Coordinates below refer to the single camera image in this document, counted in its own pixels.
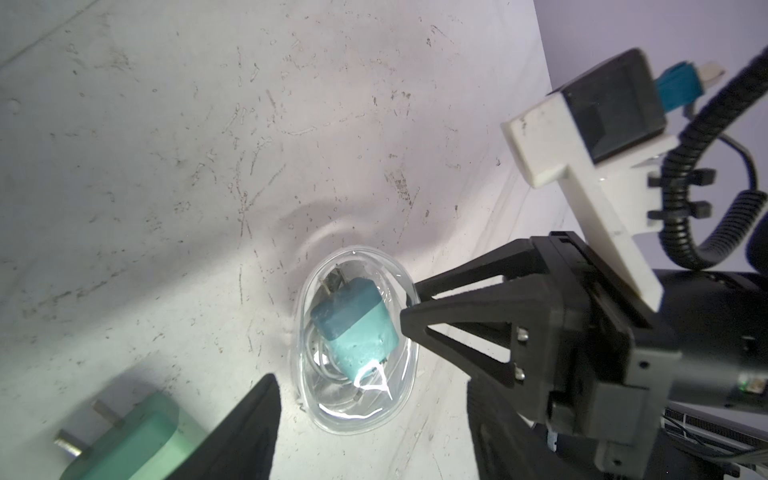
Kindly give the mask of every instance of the wire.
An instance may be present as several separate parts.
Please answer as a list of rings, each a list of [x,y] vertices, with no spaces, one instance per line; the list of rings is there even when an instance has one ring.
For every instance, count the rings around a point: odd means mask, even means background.
[[[316,344],[317,359],[319,363],[315,362],[314,359],[314,352],[312,349],[313,343]],[[352,380],[346,378],[346,376],[339,372],[338,367],[333,363],[333,358],[328,351],[328,346],[326,345],[321,335],[317,332],[315,323],[312,321],[307,323],[306,328],[304,329],[304,352],[306,355],[306,361],[319,376],[323,377],[329,382],[338,383],[340,385],[352,383]],[[328,367],[326,367],[326,364],[323,361],[323,357],[328,358],[330,365],[336,370],[336,372],[330,372],[328,370]]]
[[[668,416],[666,416],[666,415],[663,415],[663,417],[664,417],[666,420],[668,420],[668,421],[672,422],[672,423],[673,423],[673,424],[674,424],[676,427],[678,427],[680,430],[682,430],[683,432],[685,432],[685,435],[687,435],[688,437],[692,438],[693,440],[696,440],[696,443],[698,443],[698,444],[699,444],[699,445],[701,445],[701,446],[704,446],[704,447],[706,447],[706,445],[704,444],[704,442],[702,442],[702,441],[699,439],[698,435],[694,435],[693,433],[691,433],[691,432],[690,432],[690,430],[688,430],[687,428],[685,428],[684,426],[682,426],[680,423],[678,423],[678,422],[677,422],[677,420],[675,420],[675,419],[672,419],[672,418],[670,418],[670,417],[668,417]]]
[[[680,440],[679,437],[675,437],[671,435],[666,430],[664,431],[665,435],[675,442],[677,444],[677,447],[679,450],[682,450],[686,453],[690,453],[691,455],[695,455],[699,458],[703,458],[704,460],[707,460],[709,462],[717,462],[717,463],[766,463],[768,462],[768,449],[754,449],[754,450],[747,450],[745,452],[738,452],[733,453],[729,455],[710,455],[709,453],[705,453],[701,451],[701,447],[698,447],[690,442],[686,442],[684,440]]]
[[[695,104],[686,105],[683,108],[683,116],[689,121],[692,121],[696,117]],[[746,168],[746,175],[749,178],[750,190],[759,190],[757,186],[757,168],[755,167],[755,159],[750,150],[726,133],[718,135],[717,138],[725,145],[733,148],[741,156],[741,159],[744,162],[744,167]]]

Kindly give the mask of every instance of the white surface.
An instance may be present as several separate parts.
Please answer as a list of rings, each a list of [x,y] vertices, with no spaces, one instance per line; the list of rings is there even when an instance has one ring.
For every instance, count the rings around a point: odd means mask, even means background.
[[[627,211],[609,194],[615,192],[604,191],[602,184],[604,173],[611,176],[620,166],[627,170],[633,162],[661,153],[659,148],[666,148],[670,142],[648,142],[650,145],[645,144],[625,153],[614,164],[609,163],[606,172],[602,172],[594,166],[560,92],[505,122],[502,130],[526,181],[533,187],[541,187],[557,180],[589,246],[637,296],[657,311],[664,292],[661,283],[632,240],[633,231],[624,223]],[[627,195],[633,197],[637,189],[647,190],[647,181],[637,183],[642,177],[630,176],[637,188],[627,190]]]
[[[661,210],[660,188],[649,187],[648,178],[661,177],[661,159],[679,143],[677,137],[661,134],[596,166],[600,187],[630,235],[664,227],[663,221],[648,218],[649,211]]]
[[[312,425],[293,302],[345,244],[423,279],[573,225],[498,131],[550,90],[531,1],[44,6],[3,34],[0,478],[57,478],[57,429],[107,428],[95,396],[161,389],[210,429],[267,372],[272,478],[476,475],[466,378],[425,350],[388,425]]]

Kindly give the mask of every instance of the screw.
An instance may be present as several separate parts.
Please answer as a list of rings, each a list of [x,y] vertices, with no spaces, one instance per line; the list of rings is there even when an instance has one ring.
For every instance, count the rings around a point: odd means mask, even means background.
[[[518,327],[518,342],[526,343],[528,341],[528,330],[523,327]]]
[[[525,371],[517,365],[515,365],[515,380],[518,382],[525,380]]]

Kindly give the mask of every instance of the gray wall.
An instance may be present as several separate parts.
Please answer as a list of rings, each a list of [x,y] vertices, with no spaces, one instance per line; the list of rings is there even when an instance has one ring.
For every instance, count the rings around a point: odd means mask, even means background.
[[[553,87],[632,47],[645,50],[654,74],[683,60],[714,60],[725,66],[730,78],[768,45],[766,0],[535,0],[535,4]],[[684,126],[679,111],[669,115],[669,121],[672,133]],[[768,190],[768,98],[745,113],[730,133],[753,152],[760,186]],[[700,166],[716,168],[717,182],[695,187],[692,193],[694,200],[710,201],[714,210],[712,218],[694,220],[698,241],[712,231],[736,193],[746,188],[741,159],[720,142],[706,152]],[[674,266],[655,234],[636,240],[653,268]],[[716,268],[746,269],[750,267],[743,245]]]

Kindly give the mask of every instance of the black cable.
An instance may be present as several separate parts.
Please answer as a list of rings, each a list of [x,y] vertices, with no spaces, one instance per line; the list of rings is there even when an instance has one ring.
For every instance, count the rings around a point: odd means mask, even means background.
[[[666,430],[664,431],[664,434],[667,435],[667,437],[675,442],[677,448],[679,450],[682,450],[683,452],[690,453],[691,455],[695,455],[699,458],[703,458],[704,460],[707,460],[709,462],[718,462],[718,463],[765,463],[768,462],[768,449],[753,449],[753,450],[747,450],[745,452],[738,452],[733,454],[726,454],[726,455],[711,455],[711,452],[713,451],[709,447],[705,447],[707,450],[706,452],[702,451],[702,448],[690,443],[686,442],[685,440],[681,440],[678,437],[675,437],[673,435],[670,435],[669,432]]]
[[[689,104],[683,107],[683,116],[687,118],[688,121],[693,121],[696,117],[696,105]],[[733,148],[741,156],[741,160],[744,162],[744,167],[746,168],[746,176],[749,179],[750,190],[758,190],[757,167],[755,167],[755,159],[752,157],[752,153],[749,149],[725,133],[718,135],[717,139]]]
[[[682,426],[680,423],[678,423],[678,422],[677,422],[677,420],[675,420],[675,419],[671,419],[670,417],[668,417],[668,416],[666,416],[666,415],[664,415],[664,418],[665,418],[666,420],[668,420],[669,422],[671,422],[671,423],[672,423],[673,425],[675,425],[676,427],[678,427],[680,430],[682,430],[683,432],[685,432],[685,435],[687,435],[688,437],[692,438],[693,440],[696,440],[696,443],[698,443],[699,445],[701,445],[701,446],[703,446],[703,447],[706,447],[706,445],[704,444],[704,442],[702,442],[702,441],[699,439],[699,437],[698,437],[697,435],[694,435],[693,433],[691,433],[691,432],[690,432],[690,430],[688,430],[687,428],[685,428],[684,426]]]
[[[717,138],[721,137],[744,111],[768,91],[768,48],[757,55],[746,68],[737,74],[728,85],[720,90],[701,112],[680,133],[680,145],[669,152],[661,168],[663,179],[672,180],[671,185],[662,187],[664,210],[685,210],[689,208],[689,187],[680,186],[696,167],[701,155]],[[725,141],[731,147],[740,147],[738,142]],[[757,175],[751,156],[746,149],[737,151],[747,165],[750,175],[750,189],[739,192],[714,232],[701,244],[696,245],[690,232],[690,221],[684,218],[669,218],[659,233],[661,246],[677,265],[690,270],[702,270],[725,260],[752,227],[757,216],[768,200],[768,194],[757,190]]]
[[[739,155],[741,155],[741,159],[744,161],[744,166],[746,167],[746,175],[750,179],[750,190],[757,190],[757,169],[755,168],[755,160],[752,158],[750,151],[742,144],[735,141],[730,135],[720,134],[718,138],[725,145],[733,148]]]

